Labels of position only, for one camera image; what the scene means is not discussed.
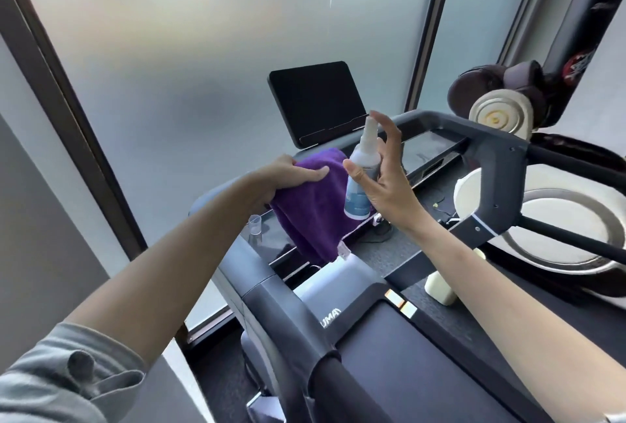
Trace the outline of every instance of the purple cloth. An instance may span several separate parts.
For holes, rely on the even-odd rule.
[[[292,189],[276,191],[271,202],[280,225],[302,255],[320,264],[337,258],[337,245],[361,223],[344,214],[348,173],[342,165],[346,158],[332,148],[303,159],[297,166],[330,171],[319,182],[306,182]]]

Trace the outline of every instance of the frosted glass window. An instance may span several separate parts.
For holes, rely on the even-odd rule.
[[[450,112],[450,85],[464,71],[498,61],[520,2],[446,0],[418,108]]]
[[[344,60],[366,109],[402,112],[428,2],[33,0],[148,244],[295,152],[271,70]],[[188,326],[222,304],[210,286]]]

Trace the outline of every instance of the white lettering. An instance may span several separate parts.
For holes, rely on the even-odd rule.
[[[322,319],[319,323],[322,325],[324,329],[326,329],[328,327],[328,324],[333,322],[333,319],[339,316],[340,314],[341,314],[341,309],[334,308],[330,313],[328,313],[328,316]]]

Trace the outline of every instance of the person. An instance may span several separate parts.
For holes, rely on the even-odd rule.
[[[374,207],[427,254],[521,381],[557,422],[626,422],[626,369],[482,260],[419,204],[401,166],[401,133],[378,112],[380,178],[350,160]],[[281,156],[246,174],[82,302],[0,376],[1,423],[117,422],[251,211],[277,189],[320,181]]]

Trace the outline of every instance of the sleeve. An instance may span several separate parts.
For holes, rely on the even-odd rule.
[[[144,377],[143,360],[123,344],[61,323],[0,375],[0,423],[115,423]]]

